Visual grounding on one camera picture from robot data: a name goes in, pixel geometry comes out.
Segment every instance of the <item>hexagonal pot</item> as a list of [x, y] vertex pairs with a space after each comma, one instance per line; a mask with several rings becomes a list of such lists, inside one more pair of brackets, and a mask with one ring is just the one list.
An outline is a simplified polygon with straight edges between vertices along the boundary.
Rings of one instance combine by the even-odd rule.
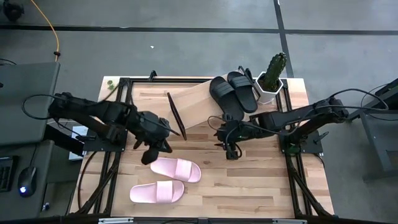
[[282, 81], [279, 79], [279, 87], [278, 90], [275, 92], [270, 92], [270, 91], [264, 91], [259, 83], [258, 83], [258, 79], [262, 76], [264, 76], [266, 74], [266, 72], [261, 72], [261, 74], [256, 78], [256, 82], [254, 82], [254, 86], [256, 87], [256, 89], [259, 91], [260, 95], [258, 96], [258, 100], [257, 103], [264, 105], [264, 104], [268, 104], [270, 102], [272, 102], [272, 100], [274, 100], [275, 96], [279, 93], [279, 91], [282, 89], [283, 87], [283, 83]]

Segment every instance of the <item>wooden tabletop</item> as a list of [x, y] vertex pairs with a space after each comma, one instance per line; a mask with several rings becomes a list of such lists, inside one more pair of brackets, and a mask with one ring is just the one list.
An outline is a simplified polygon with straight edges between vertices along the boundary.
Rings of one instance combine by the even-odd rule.
[[[108, 80], [117, 83], [119, 77], [104, 77], [99, 99], [106, 96]], [[308, 105], [304, 81], [301, 78], [288, 78], [290, 98], [293, 108]], [[150, 100], [167, 101], [166, 93], [178, 93], [189, 89], [194, 83], [135, 83], [134, 104], [140, 111], [140, 103]], [[262, 106], [259, 111], [276, 110], [272, 105]], [[216, 119], [213, 126], [219, 126]], [[137, 184], [149, 184], [158, 180], [170, 180], [153, 173], [149, 166], [141, 164], [142, 153], [147, 149], [141, 146], [133, 150], [134, 136], [129, 135], [126, 151], [122, 154], [116, 183], [113, 217], [213, 217], [213, 218], [293, 218], [286, 162], [279, 151], [277, 136], [240, 142], [243, 156], [237, 161], [227, 161], [218, 143], [215, 131], [207, 122], [187, 129], [187, 141], [170, 135], [167, 139], [173, 153], [160, 153], [160, 157], [181, 158], [195, 162], [202, 171], [199, 183], [185, 183], [185, 193], [176, 203], [167, 205], [137, 204], [130, 201], [129, 191]], [[97, 153], [88, 165], [81, 185], [81, 199], [84, 203], [93, 193], [100, 179], [103, 153]], [[324, 168], [319, 158], [303, 154], [303, 164], [308, 188], [324, 208], [333, 213]], [[300, 208], [304, 211], [301, 191], [298, 190]], [[77, 210], [77, 194], [74, 195], [70, 212]]]

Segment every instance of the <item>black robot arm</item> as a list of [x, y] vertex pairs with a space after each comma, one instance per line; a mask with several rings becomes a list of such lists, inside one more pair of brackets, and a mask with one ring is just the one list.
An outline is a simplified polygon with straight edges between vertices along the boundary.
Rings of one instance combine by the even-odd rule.
[[[216, 135], [227, 150], [227, 158], [237, 159], [236, 156], [228, 155], [228, 152], [234, 151], [236, 142], [281, 134], [285, 135], [290, 144], [300, 144], [309, 134], [323, 125], [344, 122], [348, 114], [342, 102], [331, 97], [288, 112], [271, 111], [255, 114], [250, 116], [250, 121], [227, 121], [217, 130]], [[296, 129], [285, 130], [286, 126], [301, 121], [307, 122]]]
[[170, 134], [169, 122], [149, 111], [138, 112], [134, 105], [112, 101], [94, 102], [76, 98], [70, 93], [57, 93], [49, 107], [49, 115], [54, 119], [73, 119], [112, 144], [121, 143], [122, 132], [130, 131], [137, 139], [134, 149], [142, 143], [149, 146], [141, 159], [145, 165], [155, 161], [159, 152], [172, 152], [165, 140]]

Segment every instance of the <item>black slide sandal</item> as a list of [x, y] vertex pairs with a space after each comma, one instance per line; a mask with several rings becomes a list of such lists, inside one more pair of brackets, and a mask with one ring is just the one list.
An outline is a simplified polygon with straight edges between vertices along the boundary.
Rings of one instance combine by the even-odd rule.
[[241, 121], [244, 117], [235, 90], [223, 77], [216, 77], [210, 82], [210, 95], [218, 103], [224, 114], [232, 116], [233, 120]]
[[251, 82], [239, 72], [229, 72], [228, 83], [235, 89], [239, 104], [246, 113], [253, 113], [257, 110], [257, 102], [252, 91]]

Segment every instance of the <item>white paper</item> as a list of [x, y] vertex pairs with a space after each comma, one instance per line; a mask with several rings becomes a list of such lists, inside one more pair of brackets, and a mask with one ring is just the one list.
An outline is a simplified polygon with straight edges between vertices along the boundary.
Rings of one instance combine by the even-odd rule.
[[[82, 136], [87, 135], [88, 128], [86, 126], [74, 126], [72, 127], [72, 130]], [[77, 134], [72, 133], [72, 138], [76, 139]], [[76, 160], [81, 160], [83, 157], [78, 156], [72, 152], [69, 152], [69, 160], [70, 161], [76, 161]]]

